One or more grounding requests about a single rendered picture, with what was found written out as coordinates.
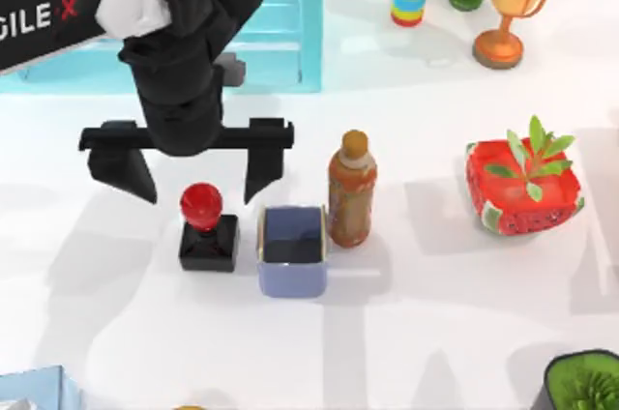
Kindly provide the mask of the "green and black plant pot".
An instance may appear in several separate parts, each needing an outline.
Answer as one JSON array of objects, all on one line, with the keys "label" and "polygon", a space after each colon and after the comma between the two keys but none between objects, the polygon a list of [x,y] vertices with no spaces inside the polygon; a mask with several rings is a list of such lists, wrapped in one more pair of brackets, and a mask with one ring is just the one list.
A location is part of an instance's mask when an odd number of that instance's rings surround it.
[{"label": "green and black plant pot", "polygon": [[556,356],[530,410],[619,410],[619,355],[590,349]]}]

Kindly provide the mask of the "red and black stamp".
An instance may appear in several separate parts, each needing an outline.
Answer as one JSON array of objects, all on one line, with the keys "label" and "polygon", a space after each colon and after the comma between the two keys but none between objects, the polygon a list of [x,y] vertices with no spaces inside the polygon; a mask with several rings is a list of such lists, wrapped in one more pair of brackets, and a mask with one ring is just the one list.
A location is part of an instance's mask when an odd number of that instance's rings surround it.
[{"label": "red and black stamp", "polygon": [[185,271],[232,273],[236,265],[239,219],[222,212],[218,188],[208,183],[188,186],[180,199],[185,219],[179,260]]}]

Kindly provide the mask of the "light blue rack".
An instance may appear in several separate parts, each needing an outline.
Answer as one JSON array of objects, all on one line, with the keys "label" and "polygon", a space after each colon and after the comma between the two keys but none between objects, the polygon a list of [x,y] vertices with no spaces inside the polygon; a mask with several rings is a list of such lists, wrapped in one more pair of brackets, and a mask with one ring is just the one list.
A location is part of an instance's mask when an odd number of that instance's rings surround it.
[{"label": "light blue rack", "polygon": [[[321,88],[323,0],[264,0],[227,47],[247,65],[243,94]],[[0,94],[131,94],[120,45],[99,40],[0,77]]]}]

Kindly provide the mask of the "brown bottle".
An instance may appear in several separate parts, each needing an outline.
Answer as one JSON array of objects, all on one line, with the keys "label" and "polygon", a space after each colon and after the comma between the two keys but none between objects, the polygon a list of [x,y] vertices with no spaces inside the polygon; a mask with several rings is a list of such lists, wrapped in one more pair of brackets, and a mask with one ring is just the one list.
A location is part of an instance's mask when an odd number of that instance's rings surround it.
[{"label": "brown bottle", "polygon": [[329,167],[328,231],[343,248],[360,245],[369,235],[376,161],[368,148],[367,135],[346,132]]}]

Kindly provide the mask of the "light blue box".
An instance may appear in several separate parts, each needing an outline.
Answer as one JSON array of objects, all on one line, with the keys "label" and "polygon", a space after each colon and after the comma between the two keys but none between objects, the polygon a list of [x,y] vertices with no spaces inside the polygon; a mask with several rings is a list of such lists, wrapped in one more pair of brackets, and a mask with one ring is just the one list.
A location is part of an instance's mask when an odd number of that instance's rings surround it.
[{"label": "light blue box", "polygon": [[85,410],[85,400],[62,366],[47,366],[0,375],[0,410]]}]

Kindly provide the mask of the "red plant pot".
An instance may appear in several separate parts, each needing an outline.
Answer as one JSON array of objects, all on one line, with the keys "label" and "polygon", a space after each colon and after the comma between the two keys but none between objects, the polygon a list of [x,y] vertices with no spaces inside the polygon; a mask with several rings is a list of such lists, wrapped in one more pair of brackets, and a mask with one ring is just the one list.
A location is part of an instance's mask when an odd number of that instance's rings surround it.
[{"label": "red plant pot", "polygon": [[505,236],[555,227],[584,206],[581,186],[565,151],[572,135],[555,136],[534,115],[529,135],[467,145],[466,181],[484,227]]}]

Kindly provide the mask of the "blue-grey square cup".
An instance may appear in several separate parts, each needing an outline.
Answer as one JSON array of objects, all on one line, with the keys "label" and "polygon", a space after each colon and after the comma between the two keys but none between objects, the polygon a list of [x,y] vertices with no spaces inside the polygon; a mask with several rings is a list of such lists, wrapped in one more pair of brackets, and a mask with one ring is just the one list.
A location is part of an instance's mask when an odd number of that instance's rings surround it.
[{"label": "blue-grey square cup", "polygon": [[262,293],[271,298],[309,299],[327,286],[325,209],[271,206],[257,225],[257,272]]}]

